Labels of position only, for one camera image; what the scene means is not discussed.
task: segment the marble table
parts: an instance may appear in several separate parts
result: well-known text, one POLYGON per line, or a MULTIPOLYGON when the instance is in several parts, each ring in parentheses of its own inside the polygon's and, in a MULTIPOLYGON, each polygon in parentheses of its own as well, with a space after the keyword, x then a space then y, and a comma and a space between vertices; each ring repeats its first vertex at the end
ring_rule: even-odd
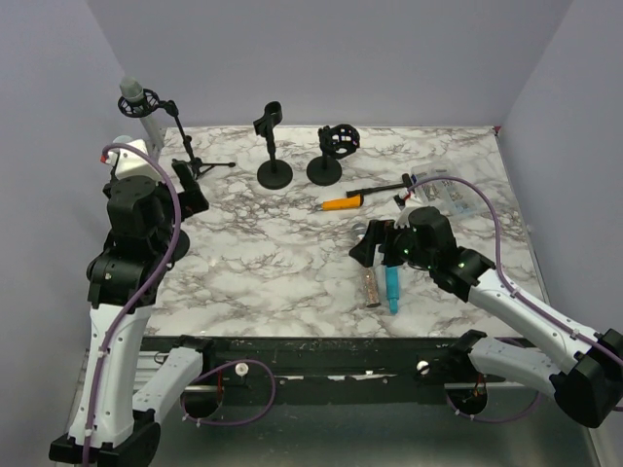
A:
MULTIPOLYGON (((395 192, 368 196, 359 209, 315 212, 346 190, 400 183, 410 167, 452 161, 461 175, 494 201, 503 226, 502 261, 508 275, 532 294, 540 288, 524 226, 490 128, 359 128, 361 149, 342 160, 342 180, 317 187, 306 176, 318 152, 317 127, 275 129, 278 157, 294 180, 271 192, 256 180, 267 158, 252 127, 188 128, 198 157, 217 167, 201 186, 210 209, 184 223, 192 246, 161 285, 150 336, 241 337, 456 337, 469 329, 515 336, 509 327, 438 289, 423 271, 400 270, 400 311, 386 301, 363 306, 360 265, 348 256, 350 229, 373 218, 395 218, 395 192)), ((179 133, 170 129, 160 162, 184 159, 179 133)), ((458 244, 494 256, 488 212, 453 220, 458 244)), ((377 268, 382 296, 383 270, 377 268)))

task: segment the gray floor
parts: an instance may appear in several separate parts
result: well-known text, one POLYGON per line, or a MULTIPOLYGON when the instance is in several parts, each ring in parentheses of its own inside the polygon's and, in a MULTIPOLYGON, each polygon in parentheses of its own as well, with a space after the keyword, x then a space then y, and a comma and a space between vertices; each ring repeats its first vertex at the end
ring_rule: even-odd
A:
MULTIPOLYGON (((486 414, 512 414, 532 395, 498 389, 486 414)), ((239 416, 248 413, 238 410, 239 416)), ((503 425, 472 423, 447 407, 401 404, 281 406, 252 425, 201 429, 182 422, 181 411, 173 409, 163 430, 153 467, 599 465, 587 430, 549 401, 528 418, 503 425)))

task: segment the gray wall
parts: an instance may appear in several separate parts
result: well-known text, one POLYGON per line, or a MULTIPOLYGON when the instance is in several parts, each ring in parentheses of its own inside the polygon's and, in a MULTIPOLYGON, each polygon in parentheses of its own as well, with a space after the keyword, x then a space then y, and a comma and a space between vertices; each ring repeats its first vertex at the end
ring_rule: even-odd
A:
POLYGON ((88 345, 86 266, 107 232, 99 150, 141 131, 83 0, 0 15, 0 466, 37 467, 65 429, 88 345))
POLYGON ((570 0, 88 3, 186 125, 249 125, 277 99, 290 125, 469 126, 501 123, 570 0))
MULTIPOLYGON (((621 24, 620 0, 575 0, 501 132, 552 304, 599 330, 619 332, 621 24)), ((620 437, 623 415, 610 418, 620 437)))

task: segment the blue tube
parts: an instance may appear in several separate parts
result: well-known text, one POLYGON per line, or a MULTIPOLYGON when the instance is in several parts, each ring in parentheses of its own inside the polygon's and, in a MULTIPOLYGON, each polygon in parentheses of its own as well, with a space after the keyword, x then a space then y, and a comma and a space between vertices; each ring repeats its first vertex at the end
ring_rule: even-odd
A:
POLYGON ((400 285, 398 283, 398 267, 389 268, 385 266, 385 288, 387 290, 387 301, 389 302, 389 312, 398 312, 398 299, 400 299, 400 285))

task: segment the round black base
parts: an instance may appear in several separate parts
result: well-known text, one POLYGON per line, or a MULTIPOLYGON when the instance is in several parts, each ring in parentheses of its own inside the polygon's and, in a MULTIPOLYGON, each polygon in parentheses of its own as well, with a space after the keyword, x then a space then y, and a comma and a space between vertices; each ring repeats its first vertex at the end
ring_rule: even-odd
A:
POLYGON ((315 185, 328 187, 342 177, 342 166, 333 158, 327 157, 327 168, 322 168, 322 156, 312 159, 308 164, 308 178, 315 185))
POLYGON ((179 260, 186 256, 188 250, 191 249, 191 239, 188 237, 188 234, 184 231, 180 231, 179 239, 177 240, 177 245, 175 245, 175 249, 173 250, 173 256, 171 257, 171 261, 177 263, 179 260))
POLYGON ((271 161, 266 161, 257 169, 257 181, 269 190, 281 190, 292 181, 292 167, 288 162, 275 161, 276 171, 271 170, 271 161))

